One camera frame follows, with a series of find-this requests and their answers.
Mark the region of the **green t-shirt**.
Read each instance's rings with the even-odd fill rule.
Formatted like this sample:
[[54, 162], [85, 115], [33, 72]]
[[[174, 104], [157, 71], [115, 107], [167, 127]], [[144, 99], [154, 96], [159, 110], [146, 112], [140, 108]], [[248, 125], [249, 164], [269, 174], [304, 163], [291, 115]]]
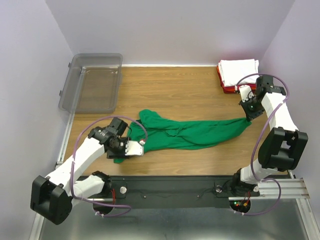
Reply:
[[251, 122], [245, 117], [227, 120], [176, 121], [160, 116], [150, 109], [143, 109], [139, 119], [119, 115], [131, 121], [129, 133], [133, 141], [144, 140], [144, 153], [166, 149], [200, 150], [215, 147], [220, 143], [240, 136]]

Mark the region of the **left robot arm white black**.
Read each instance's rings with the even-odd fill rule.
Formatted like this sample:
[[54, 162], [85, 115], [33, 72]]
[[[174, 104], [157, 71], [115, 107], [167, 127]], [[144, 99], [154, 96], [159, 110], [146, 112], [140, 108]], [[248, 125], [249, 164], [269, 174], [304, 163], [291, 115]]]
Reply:
[[123, 150], [127, 138], [122, 135], [128, 124], [120, 118], [113, 118], [106, 127], [93, 128], [74, 156], [47, 176], [37, 176], [31, 187], [30, 208], [55, 225], [61, 224], [72, 208], [82, 199], [93, 195], [115, 197], [111, 178], [95, 171], [84, 180], [77, 179], [98, 157]]

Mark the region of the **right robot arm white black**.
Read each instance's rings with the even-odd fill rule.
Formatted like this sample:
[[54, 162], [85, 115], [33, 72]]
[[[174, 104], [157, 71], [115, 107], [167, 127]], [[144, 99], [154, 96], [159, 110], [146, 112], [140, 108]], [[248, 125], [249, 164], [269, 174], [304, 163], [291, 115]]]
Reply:
[[266, 123], [256, 141], [250, 164], [239, 169], [230, 182], [235, 195], [252, 192], [260, 181], [277, 172], [294, 170], [305, 150], [308, 135], [299, 131], [287, 107], [290, 96], [285, 83], [274, 85], [274, 75], [255, 73], [255, 91], [243, 85], [246, 77], [235, 85], [241, 96], [239, 105], [244, 110], [247, 121], [252, 121], [263, 113]]

